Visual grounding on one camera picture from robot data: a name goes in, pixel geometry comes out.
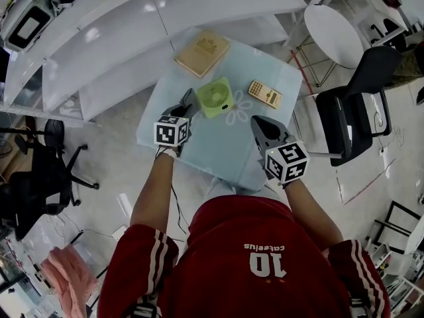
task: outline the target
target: calculator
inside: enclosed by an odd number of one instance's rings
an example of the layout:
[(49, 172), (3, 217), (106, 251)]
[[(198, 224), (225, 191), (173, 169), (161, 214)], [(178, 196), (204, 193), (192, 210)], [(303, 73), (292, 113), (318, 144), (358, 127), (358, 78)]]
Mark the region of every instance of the calculator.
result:
[(253, 80), (251, 83), (248, 93), (261, 100), (265, 104), (277, 109), (280, 106), (280, 101), (282, 94), (277, 91), (269, 88), (267, 85), (259, 82), (258, 80)]

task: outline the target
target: light blue tablecloth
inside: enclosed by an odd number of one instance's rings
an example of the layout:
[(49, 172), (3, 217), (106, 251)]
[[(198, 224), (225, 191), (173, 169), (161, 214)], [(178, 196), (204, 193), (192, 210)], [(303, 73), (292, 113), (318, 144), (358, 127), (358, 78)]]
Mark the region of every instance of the light blue tablecloth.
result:
[[(173, 41), (179, 52), (199, 29), (190, 29)], [(146, 106), (137, 128), (137, 142), (157, 148), (153, 142), (153, 123), (162, 112), (173, 106), (189, 89), (226, 77), (235, 106), (226, 113), (208, 119), (200, 111), (191, 120), (192, 136), (185, 144), (180, 160), (235, 186), (258, 191), (266, 176), (258, 160), (259, 151), (250, 129), (253, 115), (266, 115), (288, 125), (299, 94), (302, 76), (287, 63), (253, 47), (231, 40), (231, 46), (212, 70), (199, 79), (176, 62), (169, 63)], [(258, 80), (282, 93), (282, 102), (273, 109), (251, 97), (247, 91), (252, 80)]]

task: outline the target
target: striped sleeve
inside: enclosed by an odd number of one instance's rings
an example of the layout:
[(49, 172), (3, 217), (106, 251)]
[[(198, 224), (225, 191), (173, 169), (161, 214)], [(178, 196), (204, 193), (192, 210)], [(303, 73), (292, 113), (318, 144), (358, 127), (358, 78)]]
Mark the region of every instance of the striped sleeve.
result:
[(365, 310), (365, 317), (390, 317), (386, 288), (360, 242), (341, 242), (326, 250), (324, 255), (350, 294), (353, 317), (354, 312), (360, 313), (360, 308)]
[(164, 233), (144, 225), (130, 227), (113, 254), (99, 299), (99, 318), (131, 315), (137, 305), (156, 311), (158, 292), (170, 276), (178, 247)]

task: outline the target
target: white wristband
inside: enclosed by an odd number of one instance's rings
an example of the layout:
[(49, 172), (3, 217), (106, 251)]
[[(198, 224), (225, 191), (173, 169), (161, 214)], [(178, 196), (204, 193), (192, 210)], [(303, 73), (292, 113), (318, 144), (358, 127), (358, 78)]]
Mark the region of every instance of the white wristband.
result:
[(167, 148), (162, 153), (167, 154), (168, 156), (172, 157), (172, 159), (174, 159), (174, 160), (177, 158), (177, 154), (175, 153), (175, 151), (172, 148)]

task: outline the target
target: black and white cube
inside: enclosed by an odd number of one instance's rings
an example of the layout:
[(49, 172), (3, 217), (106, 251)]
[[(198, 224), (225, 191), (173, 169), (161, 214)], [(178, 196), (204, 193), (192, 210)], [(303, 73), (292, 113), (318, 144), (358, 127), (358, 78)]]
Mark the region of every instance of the black and white cube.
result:
[(283, 184), (301, 178), (309, 155), (302, 141), (291, 142), (266, 151), (265, 168)]
[(162, 146), (179, 146), (188, 138), (188, 118), (162, 115), (154, 123), (154, 143)]

